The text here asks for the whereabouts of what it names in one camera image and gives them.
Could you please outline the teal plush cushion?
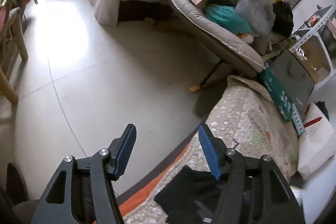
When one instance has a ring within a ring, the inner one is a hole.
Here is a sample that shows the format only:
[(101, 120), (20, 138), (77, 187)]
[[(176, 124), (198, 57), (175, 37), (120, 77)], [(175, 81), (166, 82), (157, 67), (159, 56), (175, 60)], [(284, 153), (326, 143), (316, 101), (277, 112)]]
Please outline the teal plush cushion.
[(205, 17), (227, 29), (235, 35), (252, 34), (252, 28), (248, 22), (238, 15), (234, 7), (211, 4), (205, 8)]

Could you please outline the black pants white lettering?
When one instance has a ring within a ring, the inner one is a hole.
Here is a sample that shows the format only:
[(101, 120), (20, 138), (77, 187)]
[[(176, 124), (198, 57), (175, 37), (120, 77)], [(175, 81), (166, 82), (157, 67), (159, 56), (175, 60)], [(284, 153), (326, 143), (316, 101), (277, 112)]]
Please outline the black pants white lettering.
[(167, 214), (166, 223), (203, 223), (211, 221), (228, 176), (217, 180), (210, 172), (185, 165), (154, 197)]

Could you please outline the grey plastic bag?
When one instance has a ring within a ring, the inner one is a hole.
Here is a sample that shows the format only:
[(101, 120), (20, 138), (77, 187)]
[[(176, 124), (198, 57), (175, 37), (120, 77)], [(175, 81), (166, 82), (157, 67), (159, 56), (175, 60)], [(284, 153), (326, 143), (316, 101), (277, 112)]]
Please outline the grey plastic bag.
[(239, 0), (235, 12), (244, 18), (257, 36), (267, 36), (274, 24), (273, 0)]

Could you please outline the green long box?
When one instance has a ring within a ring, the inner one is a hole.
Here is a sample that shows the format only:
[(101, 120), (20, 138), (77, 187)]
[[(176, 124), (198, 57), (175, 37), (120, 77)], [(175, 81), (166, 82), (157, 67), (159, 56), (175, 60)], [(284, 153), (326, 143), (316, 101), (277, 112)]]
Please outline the green long box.
[(260, 73), (260, 78), (283, 120), (291, 122), (293, 114), (292, 102), (268, 64), (265, 65), (265, 69)]

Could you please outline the grey laptop bag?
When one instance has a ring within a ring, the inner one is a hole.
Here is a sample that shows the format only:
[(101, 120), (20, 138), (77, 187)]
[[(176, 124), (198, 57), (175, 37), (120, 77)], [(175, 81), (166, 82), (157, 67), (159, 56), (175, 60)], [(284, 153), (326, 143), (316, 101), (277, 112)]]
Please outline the grey laptop bag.
[(304, 116), (308, 101), (315, 86), (305, 67), (288, 50), (282, 50), (270, 64), (270, 69), (278, 79), (285, 94)]

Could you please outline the light wooden chair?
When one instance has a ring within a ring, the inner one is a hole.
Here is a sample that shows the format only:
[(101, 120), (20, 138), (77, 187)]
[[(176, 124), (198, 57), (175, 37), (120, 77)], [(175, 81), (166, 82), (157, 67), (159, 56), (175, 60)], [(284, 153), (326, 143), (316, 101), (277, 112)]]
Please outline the light wooden chair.
[(17, 57), (26, 62), (29, 54), (23, 37), (21, 8), (14, 1), (1, 0), (1, 95), (17, 105), (19, 96), (10, 77)]

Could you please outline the light blue toy box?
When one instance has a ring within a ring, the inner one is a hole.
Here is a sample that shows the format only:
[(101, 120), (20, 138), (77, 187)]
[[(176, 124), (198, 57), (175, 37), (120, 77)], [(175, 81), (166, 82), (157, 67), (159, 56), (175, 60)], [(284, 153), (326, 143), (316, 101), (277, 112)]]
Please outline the light blue toy box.
[(303, 121), (302, 118), (297, 110), (297, 107), (295, 106), (294, 103), (292, 103), (291, 105), (291, 109), (292, 109), (292, 122), (293, 125), (295, 127), (295, 130), (297, 132), (297, 135), (300, 136), (301, 134), (303, 134), (305, 132), (305, 127), (303, 125)]

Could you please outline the white pillow red print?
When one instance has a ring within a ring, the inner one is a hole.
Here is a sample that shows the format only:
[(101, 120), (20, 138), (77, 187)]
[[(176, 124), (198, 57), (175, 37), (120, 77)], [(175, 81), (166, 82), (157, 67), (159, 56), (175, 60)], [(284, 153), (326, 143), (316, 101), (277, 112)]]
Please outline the white pillow red print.
[(335, 130), (314, 102), (307, 106), (303, 122), (305, 132), (298, 140), (297, 171), (307, 179), (335, 155)]

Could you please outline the white metal shelf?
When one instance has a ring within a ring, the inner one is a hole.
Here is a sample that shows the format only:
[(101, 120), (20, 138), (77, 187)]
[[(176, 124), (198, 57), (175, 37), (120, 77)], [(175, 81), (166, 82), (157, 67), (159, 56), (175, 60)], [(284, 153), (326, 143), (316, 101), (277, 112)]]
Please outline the white metal shelf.
[(291, 38), (289, 51), (313, 73), (317, 90), (335, 75), (335, 5), (319, 7)]

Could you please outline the beige cushioned lounge chair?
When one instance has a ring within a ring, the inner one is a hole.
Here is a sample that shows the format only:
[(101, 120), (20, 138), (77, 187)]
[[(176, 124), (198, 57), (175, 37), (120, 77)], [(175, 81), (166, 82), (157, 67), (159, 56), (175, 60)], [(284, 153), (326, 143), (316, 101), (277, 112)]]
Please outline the beige cushioned lounge chair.
[(210, 77), (222, 64), (227, 64), (243, 75), (254, 78), (264, 69), (261, 56), (232, 32), (208, 20), (190, 0), (169, 0), (169, 4), (188, 30), (219, 58), (217, 64), (197, 85), (189, 88), (197, 92), (211, 85)]

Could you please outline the quilted heart pattern bedspread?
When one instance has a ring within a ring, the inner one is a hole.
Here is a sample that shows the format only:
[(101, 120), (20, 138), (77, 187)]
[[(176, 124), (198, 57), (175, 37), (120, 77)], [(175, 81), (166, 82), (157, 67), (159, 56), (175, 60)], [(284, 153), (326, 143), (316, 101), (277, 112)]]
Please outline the quilted heart pattern bedspread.
[[(294, 125), (284, 122), (266, 88), (256, 81), (228, 77), (227, 88), (206, 123), (215, 137), (242, 155), (256, 158), (270, 155), (286, 179), (297, 172), (298, 140)], [(154, 196), (185, 165), (198, 171), (209, 170), (197, 134), (182, 148), (121, 204), (125, 223), (165, 223), (167, 214)]]

